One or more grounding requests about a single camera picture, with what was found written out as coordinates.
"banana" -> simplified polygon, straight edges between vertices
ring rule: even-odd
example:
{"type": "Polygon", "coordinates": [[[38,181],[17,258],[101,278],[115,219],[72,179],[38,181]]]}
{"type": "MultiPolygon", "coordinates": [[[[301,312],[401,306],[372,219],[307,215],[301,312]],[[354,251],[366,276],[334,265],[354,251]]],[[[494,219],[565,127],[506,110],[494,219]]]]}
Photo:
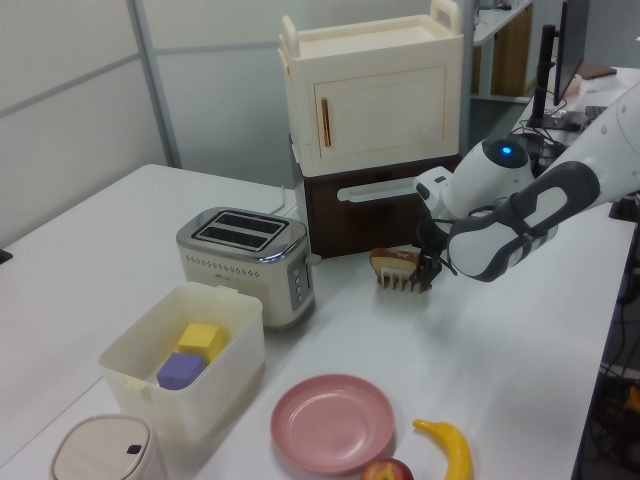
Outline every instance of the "banana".
{"type": "Polygon", "coordinates": [[[450,423],[426,420],[414,420],[413,426],[431,435],[447,452],[449,467],[444,480],[471,480],[473,473],[471,450],[460,430],[450,423]]]}

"cream cabinet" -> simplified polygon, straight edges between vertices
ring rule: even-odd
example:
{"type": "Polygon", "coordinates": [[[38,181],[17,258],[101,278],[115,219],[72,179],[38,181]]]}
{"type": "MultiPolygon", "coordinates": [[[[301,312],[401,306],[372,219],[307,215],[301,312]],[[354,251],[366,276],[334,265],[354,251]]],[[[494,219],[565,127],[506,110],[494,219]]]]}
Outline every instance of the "cream cabinet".
{"type": "Polygon", "coordinates": [[[279,51],[302,174],[457,154],[462,49],[452,0],[433,0],[430,15],[319,30],[285,17],[279,51]]]}

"silver toaster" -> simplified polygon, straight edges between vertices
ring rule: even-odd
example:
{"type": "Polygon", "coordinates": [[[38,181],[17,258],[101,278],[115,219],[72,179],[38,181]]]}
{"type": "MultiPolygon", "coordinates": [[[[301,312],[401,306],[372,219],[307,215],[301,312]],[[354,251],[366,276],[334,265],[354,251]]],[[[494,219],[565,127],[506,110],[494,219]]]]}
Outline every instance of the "silver toaster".
{"type": "Polygon", "coordinates": [[[293,325],[314,301],[305,225],[234,208],[202,212],[176,236],[188,281],[258,298],[265,327],[293,325]]]}

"white lid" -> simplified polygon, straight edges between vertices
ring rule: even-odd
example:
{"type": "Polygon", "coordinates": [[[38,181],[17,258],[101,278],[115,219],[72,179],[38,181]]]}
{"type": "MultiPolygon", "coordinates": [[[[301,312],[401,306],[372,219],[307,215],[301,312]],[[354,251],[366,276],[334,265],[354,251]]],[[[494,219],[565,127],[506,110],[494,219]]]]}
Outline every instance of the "white lid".
{"type": "Polygon", "coordinates": [[[76,425],[53,459],[55,480],[123,480],[142,463],[151,432],[140,420],[100,416],[76,425]]]}

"yellow block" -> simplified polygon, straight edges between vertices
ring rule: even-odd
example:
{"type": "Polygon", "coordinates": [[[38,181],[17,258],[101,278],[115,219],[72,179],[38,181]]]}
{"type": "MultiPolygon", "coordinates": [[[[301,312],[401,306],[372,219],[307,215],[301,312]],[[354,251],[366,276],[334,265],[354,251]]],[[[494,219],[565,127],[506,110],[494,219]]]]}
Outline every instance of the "yellow block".
{"type": "Polygon", "coordinates": [[[190,323],[178,341],[178,351],[200,355],[209,365],[229,342],[229,335],[219,325],[190,323]]]}

